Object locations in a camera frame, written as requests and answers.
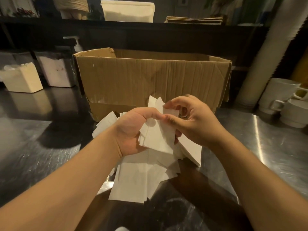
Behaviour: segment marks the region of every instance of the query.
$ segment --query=open cardboard box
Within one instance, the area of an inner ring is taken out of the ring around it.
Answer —
[[[95,121],[111,111],[146,107],[149,95],[164,102],[191,94],[213,112],[229,99],[232,62],[204,54],[161,53],[112,48],[74,54],[79,84]]]

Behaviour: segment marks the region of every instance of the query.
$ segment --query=hand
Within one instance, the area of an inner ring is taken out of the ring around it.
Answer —
[[[164,108],[182,108],[184,116],[188,116],[187,120],[169,114],[164,115],[164,120],[199,145],[217,143],[228,133],[211,109],[192,95],[176,97],[168,101]]]
[[[155,108],[134,108],[113,124],[112,128],[120,149],[120,157],[136,154],[147,149],[139,145],[138,138],[140,135],[139,130],[149,118],[161,120],[164,115]]]

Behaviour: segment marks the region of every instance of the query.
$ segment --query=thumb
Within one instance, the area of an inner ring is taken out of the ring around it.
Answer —
[[[167,122],[172,127],[174,127],[175,129],[178,129],[180,132],[183,132],[187,125],[186,123],[187,120],[183,120],[171,114],[164,114],[164,121]]]

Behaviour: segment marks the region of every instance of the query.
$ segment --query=stack of disposable cups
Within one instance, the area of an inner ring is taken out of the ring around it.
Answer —
[[[308,0],[283,0],[266,39],[239,91],[236,102],[255,106],[289,43],[308,15]]]

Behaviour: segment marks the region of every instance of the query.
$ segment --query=ceramic cup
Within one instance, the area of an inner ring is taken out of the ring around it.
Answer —
[[[288,100],[284,102],[280,120],[288,126],[304,128],[308,124],[308,102]]]
[[[259,101],[259,110],[264,113],[274,114],[281,111],[283,107],[278,101],[284,103],[292,97],[299,100],[308,99],[308,89],[299,87],[300,85],[301,83],[289,79],[272,78]],[[298,90],[305,91],[305,96],[297,96],[295,93]]]

